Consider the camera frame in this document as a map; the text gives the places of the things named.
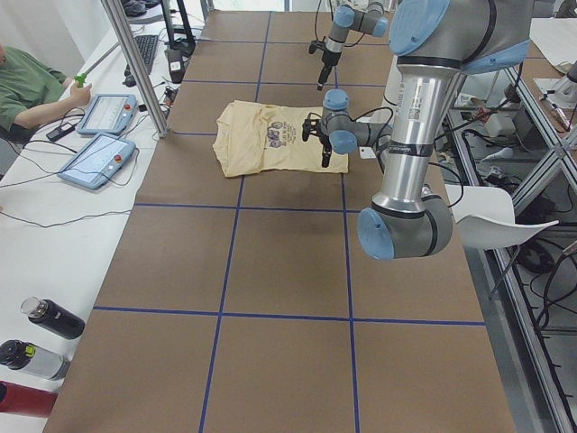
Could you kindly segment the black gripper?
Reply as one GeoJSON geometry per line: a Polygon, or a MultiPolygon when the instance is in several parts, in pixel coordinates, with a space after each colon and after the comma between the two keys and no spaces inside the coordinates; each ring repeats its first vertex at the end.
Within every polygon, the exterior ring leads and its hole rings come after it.
{"type": "Polygon", "coordinates": [[[333,52],[330,50],[324,50],[323,56],[322,56],[322,62],[324,64],[324,66],[321,68],[321,71],[319,73],[319,77],[318,77],[318,81],[317,81],[317,85],[316,88],[318,90],[322,90],[328,80],[328,78],[330,77],[330,74],[332,72],[332,68],[336,67],[338,65],[338,62],[341,58],[341,52],[333,52]]]}
{"type": "Polygon", "coordinates": [[[326,134],[318,132],[317,136],[320,143],[323,145],[321,167],[328,168],[333,153],[332,144],[330,143],[330,139],[326,134]]]}

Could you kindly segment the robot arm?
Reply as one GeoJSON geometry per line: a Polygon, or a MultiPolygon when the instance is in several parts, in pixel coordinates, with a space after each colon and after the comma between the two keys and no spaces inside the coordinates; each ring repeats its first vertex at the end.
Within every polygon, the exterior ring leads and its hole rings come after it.
{"type": "Polygon", "coordinates": [[[341,89],[325,93],[315,132],[326,152],[372,147],[384,164],[380,190],[362,210],[362,248],[380,260],[442,251],[453,232],[451,211],[425,184],[444,101],[454,78],[508,68],[527,56],[534,5],[530,1],[404,1],[392,18],[381,1],[365,11],[340,5],[323,52],[321,80],[340,59],[350,31],[387,36],[401,75],[392,124],[354,122],[341,89]]]}
{"type": "Polygon", "coordinates": [[[389,19],[386,14],[392,13],[398,7],[399,1],[369,1],[363,9],[355,7],[352,1],[328,1],[329,12],[332,17],[332,26],[327,37],[318,38],[317,19],[320,6],[317,7],[314,32],[315,39],[310,42],[308,53],[322,52],[323,63],[316,88],[321,91],[331,72],[338,65],[343,49],[346,47],[350,31],[359,32],[362,36],[353,43],[357,44],[364,35],[382,37],[388,29],[389,19]]]}

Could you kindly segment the person's hand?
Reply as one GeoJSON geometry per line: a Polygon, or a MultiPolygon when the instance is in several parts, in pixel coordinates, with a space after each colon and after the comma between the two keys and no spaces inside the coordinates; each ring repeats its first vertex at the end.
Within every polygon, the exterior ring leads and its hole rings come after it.
{"type": "Polygon", "coordinates": [[[68,103],[70,107],[80,107],[86,106],[91,99],[91,89],[92,85],[81,87],[77,81],[75,81],[70,86],[70,96],[68,98],[68,103]]]}

